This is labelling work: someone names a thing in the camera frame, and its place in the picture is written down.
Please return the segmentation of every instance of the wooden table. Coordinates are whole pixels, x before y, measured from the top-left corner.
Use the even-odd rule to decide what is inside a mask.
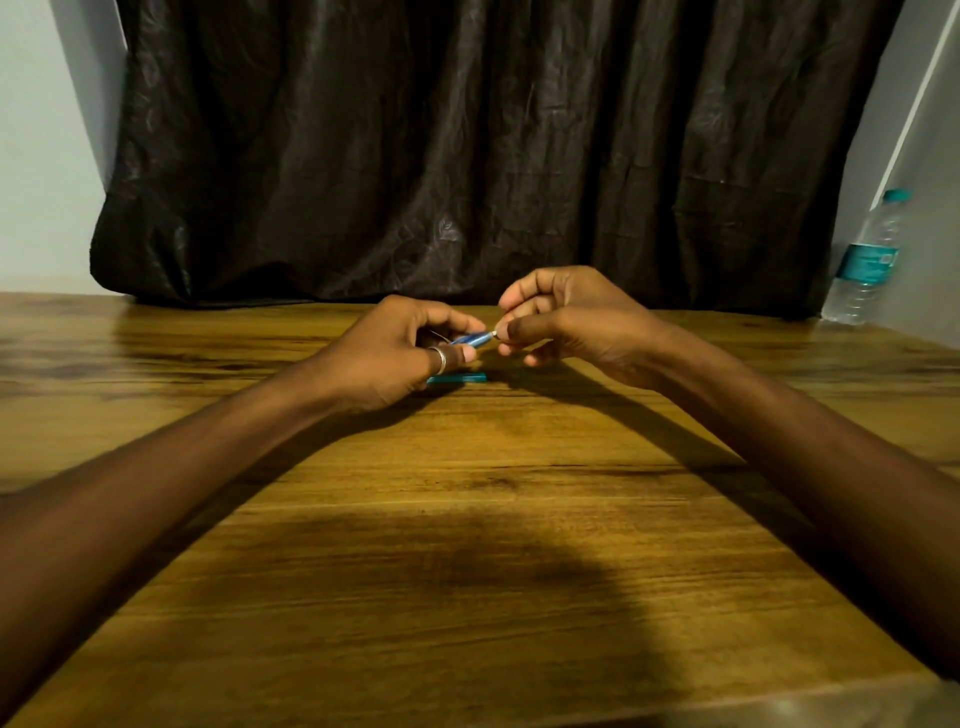
[[[310,354],[361,310],[0,296],[0,491]],[[960,352],[666,316],[960,473]],[[554,724],[934,679],[843,595],[876,607],[844,560],[670,402],[576,361],[481,364],[492,382],[321,426],[231,486],[12,726]]]

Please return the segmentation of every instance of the bottle label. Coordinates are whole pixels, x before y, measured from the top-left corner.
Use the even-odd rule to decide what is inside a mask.
[[[857,283],[879,285],[890,278],[890,269],[896,262],[896,248],[853,243],[843,255],[837,277],[855,280]]]

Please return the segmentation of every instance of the person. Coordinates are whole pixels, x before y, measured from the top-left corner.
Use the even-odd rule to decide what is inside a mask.
[[[511,285],[500,352],[540,367],[577,356],[663,393],[791,498],[859,564],[918,638],[960,671],[960,487],[822,404],[664,322],[597,271],[540,269]],[[0,501],[0,713],[98,596],[222,486],[318,421],[387,407],[483,331],[445,303],[390,296],[304,361]]]

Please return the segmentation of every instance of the person's right hand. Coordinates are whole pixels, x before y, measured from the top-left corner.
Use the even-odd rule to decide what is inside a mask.
[[[587,266],[539,268],[507,288],[500,307],[500,353],[547,339],[525,364],[577,356],[634,387],[655,387],[656,359],[677,331]]]

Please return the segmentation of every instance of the clear plastic bottle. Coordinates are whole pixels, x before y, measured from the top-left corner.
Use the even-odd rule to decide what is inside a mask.
[[[880,288],[897,262],[900,220],[909,199],[907,189],[883,193],[883,203],[870,213],[860,236],[844,252],[821,318],[853,326],[866,323]]]

